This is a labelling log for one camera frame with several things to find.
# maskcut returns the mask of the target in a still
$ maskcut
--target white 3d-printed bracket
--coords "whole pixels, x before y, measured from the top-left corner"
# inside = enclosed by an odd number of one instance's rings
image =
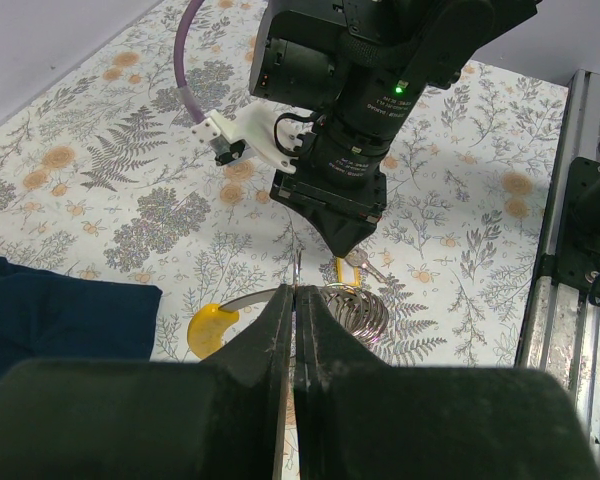
[[[273,137],[273,126],[278,115],[260,102],[253,102],[236,112],[236,119],[229,120],[217,110],[211,110],[204,122],[193,128],[193,136],[202,144],[222,135],[230,144],[244,140],[250,147],[235,163],[258,156],[260,160],[285,173],[295,173],[290,158],[280,152]],[[278,140],[293,150],[299,143],[297,132],[288,123],[278,124]]]

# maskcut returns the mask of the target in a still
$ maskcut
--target floral tablecloth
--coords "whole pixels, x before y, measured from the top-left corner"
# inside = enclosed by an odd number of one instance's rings
[[[255,100],[247,83],[265,5],[202,7],[186,63],[205,109],[230,116]],[[316,232],[270,201],[269,167],[217,168],[192,142],[171,67],[184,7],[166,0],[0,128],[0,255],[158,285],[153,357],[174,361],[195,360],[185,333],[198,308],[289,280],[297,246],[304,283],[335,279]],[[512,363],[566,93],[470,62],[449,91],[422,97],[382,164],[389,206],[363,244],[388,277],[366,278],[392,312],[381,358]]]

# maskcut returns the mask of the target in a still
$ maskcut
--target camera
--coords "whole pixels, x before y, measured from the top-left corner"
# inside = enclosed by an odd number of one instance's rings
[[[305,217],[338,257],[386,208],[380,162],[427,86],[448,89],[474,52],[537,13],[535,0],[270,0],[252,95],[309,110],[271,198]]]

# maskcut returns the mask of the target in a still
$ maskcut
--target screw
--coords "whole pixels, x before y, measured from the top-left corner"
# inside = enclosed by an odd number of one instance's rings
[[[593,272],[586,273],[586,274],[584,275],[584,278],[586,278],[586,279],[587,279],[587,282],[589,282],[589,283],[593,283],[593,281],[594,281],[594,280],[596,279],[596,277],[598,276],[598,273],[599,273],[599,272],[596,272],[596,271],[594,270]]]

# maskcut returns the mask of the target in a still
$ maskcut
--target yellow object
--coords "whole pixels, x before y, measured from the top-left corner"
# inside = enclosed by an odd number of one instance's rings
[[[220,310],[220,305],[210,303],[193,316],[187,329],[187,343],[201,360],[222,347],[222,336],[240,319],[238,312]]]
[[[360,269],[352,267],[344,259],[336,257],[336,273],[338,282],[352,287],[360,286]]]

